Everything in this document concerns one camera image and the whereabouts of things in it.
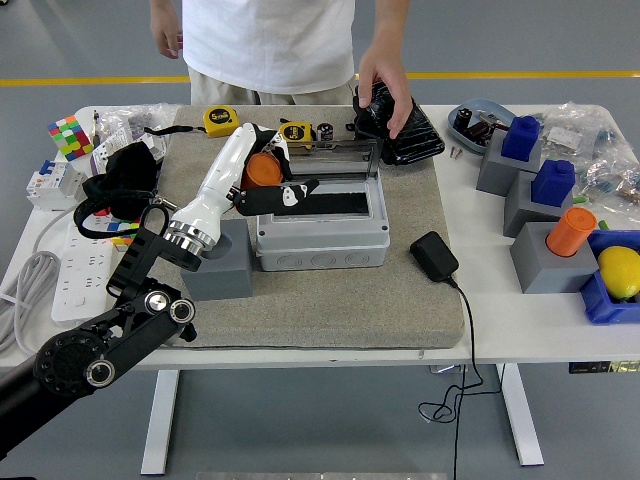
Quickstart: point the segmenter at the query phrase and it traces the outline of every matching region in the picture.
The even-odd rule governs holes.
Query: yellow floor line
[[[499,72],[407,72],[410,80],[517,80],[638,78],[640,70],[499,71]],[[0,79],[0,87],[59,87],[69,85],[119,85],[145,83],[189,83],[188,76],[71,77]]]

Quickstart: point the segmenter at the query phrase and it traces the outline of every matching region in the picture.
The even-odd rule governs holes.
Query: white robotic arm
[[[264,127],[245,123],[236,129],[220,150],[196,198],[173,214],[164,238],[195,255],[211,250],[220,238],[222,215],[234,204],[238,205],[238,195],[246,196],[249,192],[240,191],[240,181],[250,157],[259,152],[272,153],[280,161],[284,178],[291,180],[289,151],[282,135]],[[293,204],[297,203],[298,196],[304,198],[311,193],[315,185],[298,186],[298,195],[294,198]],[[280,187],[255,188],[251,192],[264,195],[264,205],[269,209],[277,208],[273,205],[274,198],[279,200],[280,206],[292,206],[290,190],[291,188],[287,190],[286,198],[280,193],[284,191]]]

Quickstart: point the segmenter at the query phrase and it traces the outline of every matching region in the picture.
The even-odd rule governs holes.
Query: table leg
[[[496,367],[498,374],[502,373],[503,365],[499,364]],[[504,364],[502,395],[507,407],[520,465],[544,465],[517,363]]]
[[[180,370],[160,370],[153,396],[141,475],[164,475]]]

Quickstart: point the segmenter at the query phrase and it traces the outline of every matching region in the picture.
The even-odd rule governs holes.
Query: rubik's cube
[[[129,230],[130,228],[140,228],[140,219],[137,219],[134,222],[130,222],[128,220],[112,218],[107,225],[107,232],[123,232],[125,230]],[[135,237],[135,233],[133,235],[113,237],[111,238],[111,242],[113,242],[116,250],[118,250],[119,252],[126,252],[127,248],[129,248],[129,245],[133,243],[133,239]]]
[[[47,127],[49,135],[68,161],[93,151],[89,137],[84,133],[75,115],[58,120]]]

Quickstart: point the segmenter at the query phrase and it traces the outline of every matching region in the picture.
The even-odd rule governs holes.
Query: plastic bag
[[[593,210],[640,228],[640,164],[609,112],[599,106],[567,103],[545,112],[542,158],[575,166],[574,199]]]
[[[173,125],[179,108],[180,105],[158,103],[100,109],[98,134],[104,140],[124,127],[131,131],[133,140],[137,140],[144,133],[144,127],[159,130]]]

